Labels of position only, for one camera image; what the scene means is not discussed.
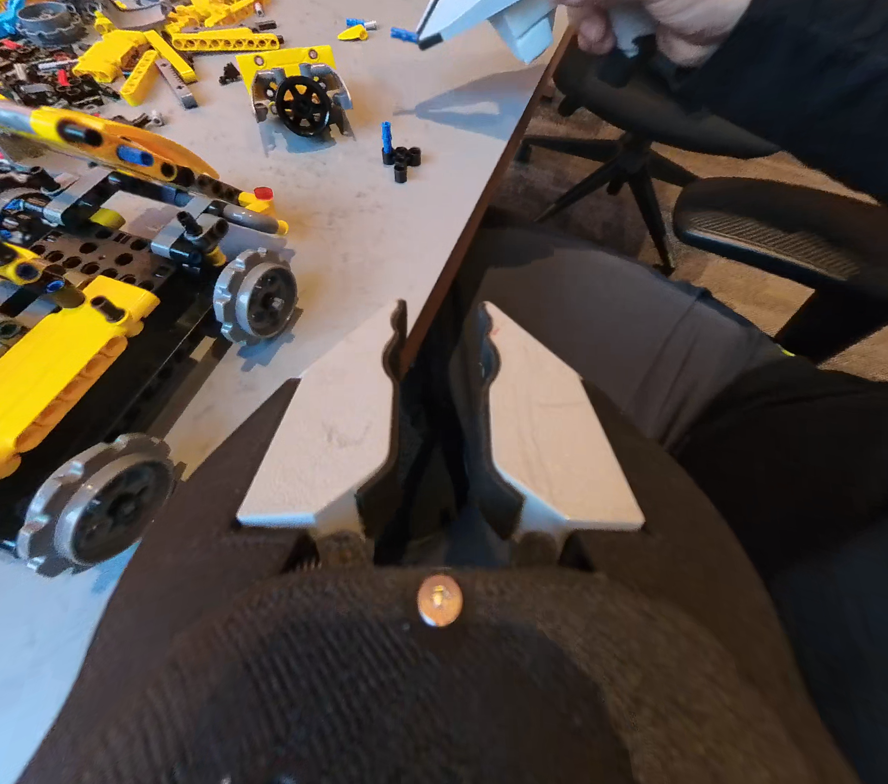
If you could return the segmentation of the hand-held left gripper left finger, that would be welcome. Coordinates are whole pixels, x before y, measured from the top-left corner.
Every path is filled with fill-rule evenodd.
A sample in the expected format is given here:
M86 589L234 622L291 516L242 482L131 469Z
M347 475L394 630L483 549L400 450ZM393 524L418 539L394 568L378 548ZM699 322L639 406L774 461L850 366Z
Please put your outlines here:
M240 525L314 538L382 533L400 503L396 379L406 327L406 302L390 301L305 369L240 504Z

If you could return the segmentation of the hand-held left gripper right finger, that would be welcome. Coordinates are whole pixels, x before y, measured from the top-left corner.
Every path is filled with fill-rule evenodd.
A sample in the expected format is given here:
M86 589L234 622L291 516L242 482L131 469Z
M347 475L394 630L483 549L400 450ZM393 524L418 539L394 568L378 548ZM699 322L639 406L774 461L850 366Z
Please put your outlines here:
M464 325L451 377L475 501L495 534L641 530L583 379L493 302Z

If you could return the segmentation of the black office chair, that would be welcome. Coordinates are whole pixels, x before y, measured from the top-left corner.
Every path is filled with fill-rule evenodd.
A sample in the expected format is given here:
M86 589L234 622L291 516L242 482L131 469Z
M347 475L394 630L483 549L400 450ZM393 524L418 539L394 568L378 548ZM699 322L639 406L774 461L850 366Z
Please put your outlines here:
M616 68L605 57L585 53L572 39L552 76L554 88L562 95L559 114L570 117L584 109L620 134L616 139L527 135L515 159L527 163L535 149L544 149L598 163L597 169L545 207L534 221L543 223L595 191L615 196L627 186L660 257L660 271L670 276L676 262L654 181L682 189L697 176L659 154L654 145L744 161L779 150L708 112L685 111L650 68L637 68L625 77L623 86L608 83L613 79Z

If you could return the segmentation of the yellow grey wheel assembly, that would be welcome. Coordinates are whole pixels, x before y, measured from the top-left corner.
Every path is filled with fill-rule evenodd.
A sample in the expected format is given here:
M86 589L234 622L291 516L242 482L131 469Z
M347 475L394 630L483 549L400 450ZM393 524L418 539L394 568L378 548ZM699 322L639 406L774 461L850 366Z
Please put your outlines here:
M236 57L258 124L273 121L302 138L336 128L352 136L352 97L329 45L272 49Z

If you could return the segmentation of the pile of yellow beams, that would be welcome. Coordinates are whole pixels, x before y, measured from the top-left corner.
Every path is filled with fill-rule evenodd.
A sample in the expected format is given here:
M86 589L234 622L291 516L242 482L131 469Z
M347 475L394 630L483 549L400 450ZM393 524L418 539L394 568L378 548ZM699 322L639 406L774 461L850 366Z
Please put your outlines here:
M144 8L134 0L27 0L25 6L43 1L72 5L83 22L86 34L72 44L81 53L74 73L111 85L133 107L146 101L161 77L158 57L172 64L190 90L198 55L283 45L276 23L265 16L270 0L176 0Z

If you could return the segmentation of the yellow toy brick car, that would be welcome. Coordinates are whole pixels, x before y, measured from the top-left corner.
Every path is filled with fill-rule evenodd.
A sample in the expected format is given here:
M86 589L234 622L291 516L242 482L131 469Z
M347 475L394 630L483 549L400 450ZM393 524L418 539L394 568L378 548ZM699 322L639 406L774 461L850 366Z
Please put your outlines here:
M146 432L206 337L275 340L294 319L288 225L172 140L2 99L2 551L53 578L137 543L177 483Z

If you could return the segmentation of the dark gear rack piece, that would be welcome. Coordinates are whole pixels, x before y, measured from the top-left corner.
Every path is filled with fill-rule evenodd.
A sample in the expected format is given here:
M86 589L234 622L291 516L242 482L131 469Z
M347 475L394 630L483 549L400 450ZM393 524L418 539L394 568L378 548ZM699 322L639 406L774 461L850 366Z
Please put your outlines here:
M176 99L185 110L192 110L198 107L194 94L189 90L188 85L167 59L158 57L155 66L161 74L162 79L164 79L170 87Z

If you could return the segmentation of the pile of small black pieces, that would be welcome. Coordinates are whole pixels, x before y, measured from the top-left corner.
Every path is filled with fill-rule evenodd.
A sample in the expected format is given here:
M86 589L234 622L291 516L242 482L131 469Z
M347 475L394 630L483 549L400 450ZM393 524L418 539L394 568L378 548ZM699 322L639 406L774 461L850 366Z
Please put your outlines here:
M45 49L25 40L3 37L2 98L30 107L50 106L88 113L120 102L120 94L111 85L74 73L80 56L75 45Z

